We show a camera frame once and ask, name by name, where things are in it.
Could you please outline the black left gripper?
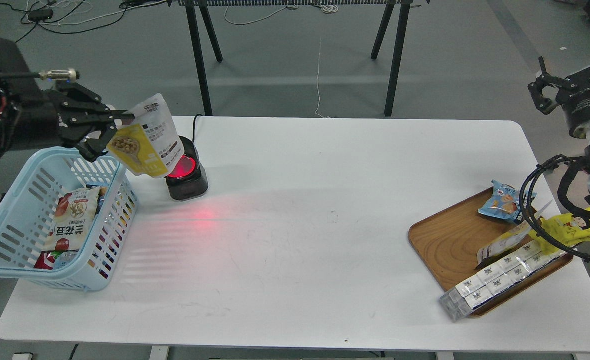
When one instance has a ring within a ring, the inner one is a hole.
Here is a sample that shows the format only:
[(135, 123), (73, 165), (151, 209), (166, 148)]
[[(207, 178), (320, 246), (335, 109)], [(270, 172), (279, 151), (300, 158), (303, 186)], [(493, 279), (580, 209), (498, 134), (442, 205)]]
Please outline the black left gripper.
[(35, 80), (6, 80), (5, 94), (10, 104), (5, 120), (7, 151), (75, 147), (86, 161), (95, 162), (107, 153), (117, 133), (114, 121), (135, 120), (134, 114), (111, 110), (101, 96), (67, 80), (58, 80), (45, 91)]

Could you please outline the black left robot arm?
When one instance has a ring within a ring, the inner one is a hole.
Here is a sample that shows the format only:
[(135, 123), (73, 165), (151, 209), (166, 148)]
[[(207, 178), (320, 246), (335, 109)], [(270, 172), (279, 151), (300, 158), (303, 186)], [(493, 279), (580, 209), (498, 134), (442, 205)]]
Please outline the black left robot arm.
[(0, 158), (50, 147), (78, 150), (90, 162), (105, 155), (116, 121), (135, 116), (110, 109), (79, 77), (72, 68), (31, 71), (16, 43), (0, 38)]

